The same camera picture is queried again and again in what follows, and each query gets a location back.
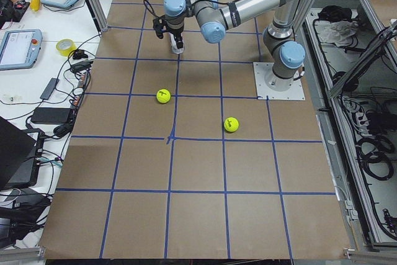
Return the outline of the tennis ball left centre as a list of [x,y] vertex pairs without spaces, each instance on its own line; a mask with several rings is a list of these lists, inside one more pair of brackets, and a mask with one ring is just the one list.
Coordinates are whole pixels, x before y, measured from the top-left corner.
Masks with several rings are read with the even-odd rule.
[[166,104],[171,100],[171,93],[167,89],[160,89],[156,93],[156,99],[160,104]]

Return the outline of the tennis ball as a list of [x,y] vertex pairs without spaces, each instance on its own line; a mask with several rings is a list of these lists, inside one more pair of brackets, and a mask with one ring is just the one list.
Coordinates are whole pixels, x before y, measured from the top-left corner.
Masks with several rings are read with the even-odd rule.
[[171,93],[167,89],[160,89],[156,93],[156,99],[160,104],[166,104],[171,100]]
[[228,133],[236,132],[239,128],[239,120],[235,117],[228,117],[224,120],[223,126]]

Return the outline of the tennis ball right centre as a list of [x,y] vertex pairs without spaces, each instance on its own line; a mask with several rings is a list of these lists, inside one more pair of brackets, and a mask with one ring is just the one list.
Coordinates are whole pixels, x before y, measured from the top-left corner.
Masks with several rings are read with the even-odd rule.
[[228,133],[236,132],[239,128],[239,120],[235,117],[228,117],[224,120],[223,126]]

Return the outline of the yellow tape roll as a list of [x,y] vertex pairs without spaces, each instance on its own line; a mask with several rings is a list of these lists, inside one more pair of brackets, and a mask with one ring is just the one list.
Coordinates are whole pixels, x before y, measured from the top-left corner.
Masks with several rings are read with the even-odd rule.
[[67,57],[70,53],[75,51],[77,46],[75,42],[69,38],[65,38],[57,42],[56,50],[59,52],[61,56]]

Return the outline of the grey usb hub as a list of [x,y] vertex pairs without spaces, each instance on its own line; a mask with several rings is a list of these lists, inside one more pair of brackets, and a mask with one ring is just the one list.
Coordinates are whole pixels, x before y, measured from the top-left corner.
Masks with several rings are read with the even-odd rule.
[[48,84],[46,85],[45,89],[43,90],[42,94],[40,95],[40,99],[44,101],[48,100],[51,97],[53,91],[56,89],[58,83],[59,83],[58,78],[51,78]]

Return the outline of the yellow corn toy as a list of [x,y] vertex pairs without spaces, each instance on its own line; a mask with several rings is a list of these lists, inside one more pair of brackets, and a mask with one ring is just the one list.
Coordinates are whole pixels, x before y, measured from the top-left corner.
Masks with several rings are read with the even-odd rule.
[[37,12],[40,9],[40,1],[41,0],[31,0],[30,8],[32,11]]

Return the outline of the black power adapter brick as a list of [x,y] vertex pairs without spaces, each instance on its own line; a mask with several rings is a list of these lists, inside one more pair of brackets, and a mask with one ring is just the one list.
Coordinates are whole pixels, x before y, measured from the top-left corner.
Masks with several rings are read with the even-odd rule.
[[34,110],[30,121],[34,124],[63,124],[71,115],[70,108],[38,107]]

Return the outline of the near teach pendant tablet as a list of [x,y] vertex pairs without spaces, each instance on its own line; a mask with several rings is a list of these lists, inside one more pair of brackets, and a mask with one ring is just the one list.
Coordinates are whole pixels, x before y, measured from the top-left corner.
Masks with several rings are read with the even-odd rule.
[[32,68],[42,43],[39,29],[9,30],[1,42],[1,71]]

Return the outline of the crumpled white cloth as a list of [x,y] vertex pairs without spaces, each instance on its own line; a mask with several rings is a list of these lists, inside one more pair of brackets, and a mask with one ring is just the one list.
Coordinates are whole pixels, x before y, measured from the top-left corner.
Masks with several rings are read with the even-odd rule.
[[353,36],[359,26],[348,21],[333,22],[324,26],[319,32],[319,40],[324,43],[333,43],[337,47],[346,47],[353,42]]

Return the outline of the black laptop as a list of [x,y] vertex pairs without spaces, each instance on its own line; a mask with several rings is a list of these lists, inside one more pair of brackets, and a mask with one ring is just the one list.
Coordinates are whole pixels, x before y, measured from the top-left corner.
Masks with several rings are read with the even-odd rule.
[[21,130],[1,119],[1,189],[25,188],[37,183],[44,132]]

